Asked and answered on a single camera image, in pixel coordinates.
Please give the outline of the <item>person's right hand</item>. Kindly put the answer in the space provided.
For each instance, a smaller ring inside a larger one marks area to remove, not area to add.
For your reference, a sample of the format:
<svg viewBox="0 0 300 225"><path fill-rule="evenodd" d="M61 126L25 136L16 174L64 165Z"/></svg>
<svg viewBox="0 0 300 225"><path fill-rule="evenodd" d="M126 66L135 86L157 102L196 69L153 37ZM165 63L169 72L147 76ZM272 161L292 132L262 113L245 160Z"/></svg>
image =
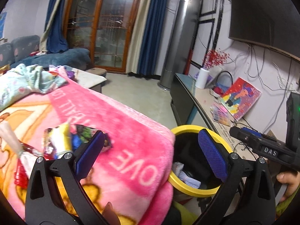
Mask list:
<svg viewBox="0 0 300 225"><path fill-rule="evenodd" d="M283 194L280 203L292 196L299 187L299 172L285 171L276 176L276 179L281 184L287 184L287 189Z"/></svg>

